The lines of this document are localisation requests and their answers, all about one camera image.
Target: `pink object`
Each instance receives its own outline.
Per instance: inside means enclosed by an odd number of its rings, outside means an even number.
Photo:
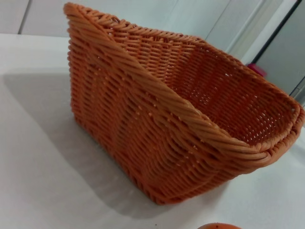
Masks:
[[[247,64],[247,67],[253,70],[255,73],[261,75],[262,77],[265,77],[267,75],[267,73],[263,69],[258,67],[255,63]]]

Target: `orange wicker basket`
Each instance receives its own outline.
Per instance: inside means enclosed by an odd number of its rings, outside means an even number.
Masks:
[[[158,204],[275,162],[305,113],[204,40],[67,3],[76,121]]]

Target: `woven basket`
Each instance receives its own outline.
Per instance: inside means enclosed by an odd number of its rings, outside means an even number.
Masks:
[[[302,107],[202,39],[64,12],[75,119],[156,203],[270,165],[299,136]]]

